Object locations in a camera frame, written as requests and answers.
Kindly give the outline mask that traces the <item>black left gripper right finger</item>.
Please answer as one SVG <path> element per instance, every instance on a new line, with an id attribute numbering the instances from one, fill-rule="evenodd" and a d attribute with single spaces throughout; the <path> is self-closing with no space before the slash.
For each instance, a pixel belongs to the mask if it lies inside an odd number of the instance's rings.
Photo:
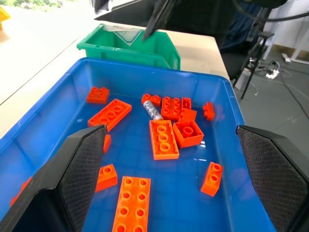
<path id="1" fill-rule="evenodd" d="M 254 190 L 278 232 L 309 230 L 309 159 L 288 138 L 245 125 L 239 137 Z"/>

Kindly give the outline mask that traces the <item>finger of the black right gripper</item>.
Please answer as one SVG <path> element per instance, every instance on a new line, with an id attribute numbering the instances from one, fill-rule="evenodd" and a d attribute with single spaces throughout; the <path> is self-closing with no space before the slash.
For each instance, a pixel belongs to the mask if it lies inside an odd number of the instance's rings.
<path id="1" fill-rule="evenodd" d="M 154 10 L 152 13 L 152 33 L 166 25 L 173 11 L 173 8 L 177 4 L 177 0 L 154 1 Z"/>
<path id="2" fill-rule="evenodd" d="M 164 24 L 166 21 L 166 7 L 166 0 L 155 0 L 152 15 L 143 34 L 144 40 L 151 37 L 152 34 Z"/>

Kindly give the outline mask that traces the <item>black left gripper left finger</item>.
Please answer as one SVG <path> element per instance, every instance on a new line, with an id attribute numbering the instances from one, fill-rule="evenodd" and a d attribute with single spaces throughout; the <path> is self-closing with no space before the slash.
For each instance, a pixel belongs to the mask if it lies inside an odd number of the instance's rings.
<path id="1" fill-rule="evenodd" d="M 105 125 L 68 136 L 26 184 L 2 221 L 2 232 L 80 232 L 95 193 Z"/>

